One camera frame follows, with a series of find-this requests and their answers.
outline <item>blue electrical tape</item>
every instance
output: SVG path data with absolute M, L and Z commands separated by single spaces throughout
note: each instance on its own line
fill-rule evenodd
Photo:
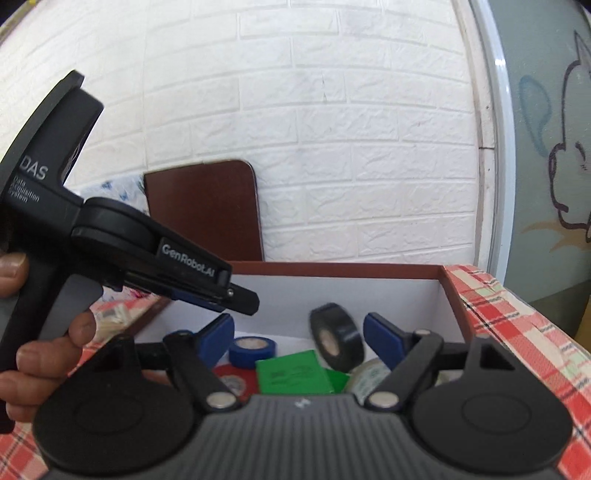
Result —
M 273 358 L 276 354 L 277 344 L 270 338 L 248 336 L 234 339 L 228 359 L 236 368 L 254 370 L 258 360 Z

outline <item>finger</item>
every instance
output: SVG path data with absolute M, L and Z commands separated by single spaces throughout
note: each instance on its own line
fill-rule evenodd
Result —
M 11 253 L 0 257 L 0 298 L 18 292 L 27 280 L 29 262 L 23 253 Z
M 80 347 L 90 342 L 94 338 L 95 332 L 95 316 L 90 311 L 79 314 L 78 317 L 72 320 L 68 329 L 68 335 L 70 335 L 72 342 Z
M 25 405 L 13 405 L 8 403 L 6 405 L 6 413 L 11 420 L 31 423 L 33 418 L 35 418 L 35 413 L 37 413 L 37 407 L 27 407 Z
M 51 342 L 29 342 L 18 349 L 17 368 L 35 377 L 63 378 L 80 360 L 82 348 L 74 345 L 70 337 Z
M 148 380 L 152 382 L 156 382 L 162 385 L 170 386 L 170 380 L 168 379 L 168 375 L 165 372 L 154 371 L 154 370 L 142 370 L 142 374 Z
M 41 405 L 62 381 L 8 370 L 0 374 L 0 398 L 15 405 Z

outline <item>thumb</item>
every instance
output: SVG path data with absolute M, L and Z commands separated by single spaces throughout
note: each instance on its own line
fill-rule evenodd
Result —
M 18 292 L 25 284 L 29 262 L 24 253 L 15 252 L 0 257 L 0 298 Z

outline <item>black circular mount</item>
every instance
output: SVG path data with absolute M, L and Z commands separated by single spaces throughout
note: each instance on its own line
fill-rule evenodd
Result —
M 568 444 L 568 410 L 534 377 L 480 370 L 432 388 L 411 412 L 425 446 L 474 473 L 519 475 L 554 466 Z
M 77 380 L 35 418 L 35 439 L 50 466 L 89 476 L 141 471 L 179 450 L 193 429 L 190 403 L 171 387 L 127 371 Z

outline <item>blue gripper pad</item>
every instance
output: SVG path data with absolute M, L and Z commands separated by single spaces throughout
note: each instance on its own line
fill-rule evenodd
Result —
M 413 334 L 407 333 L 377 313 L 368 313 L 363 321 L 363 338 L 392 370 L 413 346 Z
M 208 368 L 215 367 L 234 340 L 234 319 L 222 313 L 197 334 L 196 340 L 199 358 Z

